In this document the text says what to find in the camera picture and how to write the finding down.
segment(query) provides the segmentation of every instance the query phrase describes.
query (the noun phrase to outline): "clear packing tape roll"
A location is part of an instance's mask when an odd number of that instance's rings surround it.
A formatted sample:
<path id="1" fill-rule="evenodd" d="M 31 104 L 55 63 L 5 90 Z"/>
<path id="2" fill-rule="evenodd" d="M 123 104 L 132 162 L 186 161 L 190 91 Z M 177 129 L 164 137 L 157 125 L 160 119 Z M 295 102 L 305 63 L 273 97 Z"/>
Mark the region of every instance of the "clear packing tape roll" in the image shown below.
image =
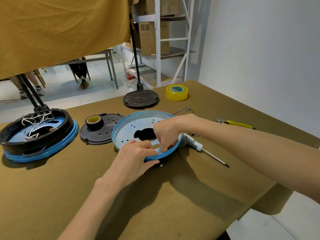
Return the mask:
<path id="1" fill-rule="evenodd" d="M 185 100 L 188 97 L 188 88 L 183 85 L 170 85 L 167 86 L 165 95 L 173 101 Z"/>

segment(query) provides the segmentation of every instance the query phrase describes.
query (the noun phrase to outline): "blue rim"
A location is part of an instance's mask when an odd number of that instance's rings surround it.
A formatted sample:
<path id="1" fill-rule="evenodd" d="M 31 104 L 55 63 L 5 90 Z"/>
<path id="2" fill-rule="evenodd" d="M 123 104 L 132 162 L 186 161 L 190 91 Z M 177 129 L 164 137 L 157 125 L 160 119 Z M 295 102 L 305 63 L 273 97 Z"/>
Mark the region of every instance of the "blue rim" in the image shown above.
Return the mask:
<path id="1" fill-rule="evenodd" d="M 54 155 L 55 153 L 64 149 L 67 145 L 69 145 L 76 138 L 76 136 L 79 132 L 79 126 L 74 119 L 73 119 L 73 123 L 74 123 L 73 129 L 63 140 L 61 140 L 57 144 L 55 144 L 47 149 L 44 149 L 38 155 L 35 155 L 32 157 L 25 157 L 23 155 L 11 155 L 6 150 L 3 150 L 3 153 L 10 161 L 12 161 L 14 163 L 30 163 L 30 162 L 44 159 L 46 157 L 50 157 L 50 156 Z"/>
<path id="2" fill-rule="evenodd" d="M 150 113 L 150 112 L 161 112 L 161 113 L 167 114 L 168 117 L 170 117 L 170 118 L 174 117 L 172 114 L 166 113 L 166 112 L 163 112 L 163 111 L 158 111 L 158 110 L 145 110 L 145 111 L 139 111 L 139 112 L 132 113 L 132 114 L 130 114 L 130 115 L 122 118 L 122 120 L 128 119 L 128 118 L 130 118 L 130 117 L 135 117 L 136 115 L 138 115 L 138 114 L 140 114 L 140 113 Z M 112 131 L 112 134 L 111 134 L 112 142 L 113 142 L 113 144 L 114 144 L 116 147 L 117 147 L 117 145 L 116 145 L 116 143 L 115 143 L 115 141 L 116 141 L 116 139 L 115 139 L 115 133 L 116 133 L 116 131 L 119 129 L 120 126 L 122 126 L 122 125 L 121 125 L 120 123 L 118 123 L 118 124 L 113 128 L 113 131 Z M 171 153 L 174 152 L 175 149 L 177 149 L 178 145 L 179 145 L 180 142 L 181 142 L 181 138 L 182 138 L 182 137 L 179 137 L 179 141 L 176 143 L 176 145 L 175 145 L 174 147 L 170 148 L 170 149 L 167 150 L 166 152 L 162 152 L 162 153 L 159 153 L 159 154 L 154 155 L 154 156 L 146 157 L 146 158 L 144 159 L 144 162 L 147 162 L 147 161 L 150 161 L 150 160 L 159 160 L 159 159 L 161 159 L 161 158 L 163 158 L 163 157 L 166 157 L 166 156 L 170 155 Z"/>

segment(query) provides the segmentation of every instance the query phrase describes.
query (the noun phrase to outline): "person's left hand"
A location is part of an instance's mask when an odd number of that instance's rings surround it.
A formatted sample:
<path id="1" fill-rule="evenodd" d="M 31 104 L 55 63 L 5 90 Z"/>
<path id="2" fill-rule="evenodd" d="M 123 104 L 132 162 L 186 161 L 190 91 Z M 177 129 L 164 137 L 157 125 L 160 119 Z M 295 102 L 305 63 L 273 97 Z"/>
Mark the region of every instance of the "person's left hand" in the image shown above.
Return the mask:
<path id="1" fill-rule="evenodd" d="M 122 189 L 135 181 L 153 165 L 159 163 L 159 160 L 143 162 L 145 157 L 151 157 L 156 154 L 158 153 L 152 149 L 150 141 L 131 140 L 119 150 L 111 167 L 101 179 L 111 180 L 115 184 L 119 184 Z"/>

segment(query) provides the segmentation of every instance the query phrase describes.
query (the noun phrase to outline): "pliers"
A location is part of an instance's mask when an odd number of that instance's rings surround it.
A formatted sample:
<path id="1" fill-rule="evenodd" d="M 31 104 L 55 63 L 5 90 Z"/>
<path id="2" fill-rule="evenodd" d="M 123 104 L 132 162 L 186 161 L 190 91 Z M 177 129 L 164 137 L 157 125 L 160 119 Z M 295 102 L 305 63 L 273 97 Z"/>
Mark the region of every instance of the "pliers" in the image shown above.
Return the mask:
<path id="1" fill-rule="evenodd" d="M 238 122 L 234 122 L 232 120 L 223 120 L 223 119 L 217 118 L 216 122 L 227 124 L 227 125 L 236 125 L 236 126 L 240 126 L 240 127 L 256 130 L 256 128 L 254 128 L 253 126 L 250 126 L 250 125 L 247 125 L 247 124 L 238 123 Z"/>

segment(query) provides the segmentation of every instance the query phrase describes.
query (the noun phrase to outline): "black tape roll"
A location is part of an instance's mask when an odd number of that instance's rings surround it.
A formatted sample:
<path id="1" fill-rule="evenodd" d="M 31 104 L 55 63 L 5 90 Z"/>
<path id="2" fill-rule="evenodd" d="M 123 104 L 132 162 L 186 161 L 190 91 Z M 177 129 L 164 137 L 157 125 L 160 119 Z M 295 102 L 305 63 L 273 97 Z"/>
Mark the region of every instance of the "black tape roll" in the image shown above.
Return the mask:
<path id="1" fill-rule="evenodd" d="M 103 127 L 103 119 L 100 115 L 92 115 L 85 119 L 85 124 L 92 131 L 97 131 Z"/>

